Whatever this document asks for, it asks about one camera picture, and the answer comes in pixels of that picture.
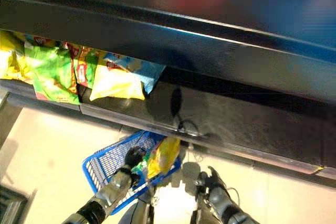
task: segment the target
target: yellow snack package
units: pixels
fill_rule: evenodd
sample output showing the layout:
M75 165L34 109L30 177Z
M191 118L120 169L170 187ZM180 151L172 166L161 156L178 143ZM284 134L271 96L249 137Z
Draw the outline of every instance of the yellow snack package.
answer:
M159 173L167 174L180 153L180 139L166 137L156 149L154 149L148 159L148 179Z
M0 79L20 80L31 84L31 71L22 41L8 31L0 30Z
M99 56L90 100L101 97L145 99L140 78L103 55Z

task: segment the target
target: chip bag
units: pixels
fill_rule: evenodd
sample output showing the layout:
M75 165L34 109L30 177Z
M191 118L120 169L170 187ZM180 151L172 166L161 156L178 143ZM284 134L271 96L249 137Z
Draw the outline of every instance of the chip bag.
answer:
M146 94L149 94L153 90L154 85L165 68L164 65L110 52L105 55L104 59L139 77Z
M78 84L92 89L99 56L104 54L106 52L81 47L81 50L73 59Z
M31 44L36 45L36 46L43 46L43 47L51 48L51 47L58 47L60 45L59 41L56 41L53 39L47 39L44 37L34 36L30 34L25 34L25 40L28 40Z
M0 30L0 78L25 81L31 84L22 41L10 32Z
M90 100L101 97L145 99L140 78L102 56L97 65Z
M100 56L90 100L101 97L144 100L160 77L164 66L128 56L107 53Z
M79 104L69 50L25 42L25 54L33 72L33 86L38 99Z
M166 137L152 151L148 161L148 179L162 173L166 175L180 153L180 139L175 137Z

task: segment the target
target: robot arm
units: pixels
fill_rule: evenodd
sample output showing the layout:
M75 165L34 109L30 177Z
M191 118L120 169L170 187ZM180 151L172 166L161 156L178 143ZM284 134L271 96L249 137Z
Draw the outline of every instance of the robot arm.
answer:
M117 170L111 181L62 224L101 224L133 185L131 168L142 160L144 154L142 148L130 149L125 157L125 165Z
M208 188L204 199L214 209L220 221L223 224L258 224L231 199L216 170L212 167L209 169L212 172L211 177L205 172L199 175L199 180L196 181L197 191L199 195L204 195Z

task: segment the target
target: black shelf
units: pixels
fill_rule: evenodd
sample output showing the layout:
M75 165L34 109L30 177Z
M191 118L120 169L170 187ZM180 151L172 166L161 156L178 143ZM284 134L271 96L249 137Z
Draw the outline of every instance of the black shelf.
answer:
M5 90L8 90L11 93L19 94L24 97L37 100L33 85L29 85L25 82L17 80L0 80L0 87ZM51 102L51 101L44 101L44 102L48 104L53 104L57 107L64 107L67 109L80 111L79 105L64 102Z
M266 94L255 89L254 93L248 93L246 86L240 86L241 90L235 93L238 97L232 97L230 92L224 95L189 88L187 78L184 78L184 84L168 83L165 78L169 77L171 72L167 70L144 101L107 97L91 102L91 90L80 86L80 111L70 110L67 106L71 104L32 98L29 94L33 93L33 87L26 83L4 82L16 92L10 93L7 98L11 104L111 127L114 127L115 122L163 135L177 135L185 141L218 152L307 174L314 173L321 165L329 166L331 171L326 170L326 176L334 178L332 167L336 167L333 160L335 149L330 137L334 135L329 135L329 138L324 135L327 131L330 133L336 130L335 126L330 124L331 121L325 118L328 115L325 109L329 106L317 103L315 112L312 113L304 108L308 101L301 100L296 101L296 106L292 104L295 112L282 110L271 104L262 105L264 102L260 97L263 98ZM229 84L226 83L227 90L233 88ZM277 100L278 97L282 105L290 108L286 106L290 96L286 95L287 99L284 99L284 94L268 92L270 99ZM313 105L314 103L306 104L308 108Z
M197 15L163 12L140 3L131 5L130 0L0 3L1 29L336 103L334 46L263 33L244 22L245 28Z

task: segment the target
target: blue shopping basket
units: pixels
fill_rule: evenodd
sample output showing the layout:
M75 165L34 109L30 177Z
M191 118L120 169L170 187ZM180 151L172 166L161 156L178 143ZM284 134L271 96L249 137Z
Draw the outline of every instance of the blue shopping basket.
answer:
M165 137L149 131L139 131L124 140L112 144L93 155L89 156L83 161L82 169L94 193L100 190L104 185L110 182L111 176L114 172L124 164L124 157L127 151L134 146L145 148L150 151L158 142ZM151 185L156 185L165 177L168 177L176 170L180 169L181 160L178 157L173 164L170 171L164 176L159 174L150 180ZM147 182L141 176L139 183L133 186L127 192L127 195L122 199L111 215L116 214L127 204L138 198L140 195L148 190Z

